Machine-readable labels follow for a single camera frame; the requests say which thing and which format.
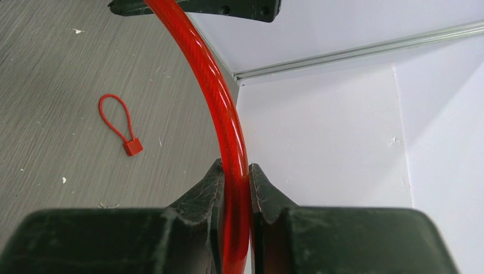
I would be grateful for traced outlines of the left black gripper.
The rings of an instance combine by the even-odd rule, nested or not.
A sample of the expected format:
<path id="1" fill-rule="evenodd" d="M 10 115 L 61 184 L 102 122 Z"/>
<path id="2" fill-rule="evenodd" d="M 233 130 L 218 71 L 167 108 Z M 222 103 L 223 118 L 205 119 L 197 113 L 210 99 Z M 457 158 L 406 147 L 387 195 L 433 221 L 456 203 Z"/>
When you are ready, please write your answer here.
<path id="1" fill-rule="evenodd" d="M 260 22 L 273 22 L 281 9 L 281 0 L 179 0 L 186 13 L 225 15 Z M 110 12 L 123 17 L 152 14 L 142 0 L 113 0 Z"/>

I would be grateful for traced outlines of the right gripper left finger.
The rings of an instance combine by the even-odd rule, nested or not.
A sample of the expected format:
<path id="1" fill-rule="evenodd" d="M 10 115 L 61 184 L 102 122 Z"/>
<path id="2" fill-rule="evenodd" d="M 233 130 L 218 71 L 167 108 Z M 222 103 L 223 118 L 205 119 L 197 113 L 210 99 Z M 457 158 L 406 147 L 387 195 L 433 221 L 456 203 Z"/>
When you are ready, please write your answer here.
<path id="1" fill-rule="evenodd" d="M 1 253 L 1 272 L 220 273 L 223 190 L 216 160 L 165 208 L 33 212 Z"/>

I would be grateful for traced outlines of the red cable padlock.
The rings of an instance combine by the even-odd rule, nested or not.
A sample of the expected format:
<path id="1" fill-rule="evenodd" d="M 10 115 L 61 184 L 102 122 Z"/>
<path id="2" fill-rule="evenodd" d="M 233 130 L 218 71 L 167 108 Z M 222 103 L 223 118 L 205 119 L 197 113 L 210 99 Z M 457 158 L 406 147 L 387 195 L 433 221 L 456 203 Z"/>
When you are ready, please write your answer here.
<path id="1" fill-rule="evenodd" d="M 126 115 L 126 119 L 127 119 L 127 125 L 128 125 L 128 130 L 129 130 L 129 133 L 130 133 L 130 139 L 127 139 L 118 129 L 116 129 L 116 127 L 114 127 L 110 122 L 109 120 L 107 119 L 107 117 L 105 116 L 104 114 L 104 110 L 103 110 L 103 103 L 106 99 L 108 98 L 112 98 L 112 99 L 115 99 L 116 101 L 118 101 L 121 106 L 123 107 L 124 109 L 124 112 L 125 112 L 125 115 Z M 100 117 L 101 119 L 104 121 L 104 123 L 114 132 L 117 134 L 118 137 L 121 138 L 121 140 L 123 141 L 123 148 L 126 152 L 126 154 L 128 156 L 135 156 L 137 154 L 139 154 L 140 152 L 143 151 L 143 146 L 141 144 L 141 141 L 139 138 L 137 138 L 134 134 L 134 131 L 133 131 L 133 128 L 132 128 L 132 120 L 131 120 L 131 115 L 130 115 L 130 112 L 128 110 L 128 107 L 127 105 L 124 103 L 124 101 L 118 97 L 117 95 L 115 94 L 104 94 L 100 97 L 99 99 L 99 102 L 98 102 L 98 111 L 99 111 L 99 114 L 100 114 Z"/>

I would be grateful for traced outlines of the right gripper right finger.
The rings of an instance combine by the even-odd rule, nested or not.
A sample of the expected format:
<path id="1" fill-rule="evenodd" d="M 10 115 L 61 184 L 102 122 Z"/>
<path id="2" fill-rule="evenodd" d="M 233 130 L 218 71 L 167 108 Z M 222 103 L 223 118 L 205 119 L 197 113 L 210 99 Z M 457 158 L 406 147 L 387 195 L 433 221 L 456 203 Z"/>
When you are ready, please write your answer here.
<path id="1" fill-rule="evenodd" d="M 253 273 L 458 273 L 421 211 L 301 206 L 258 164 L 249 173 Z"/>

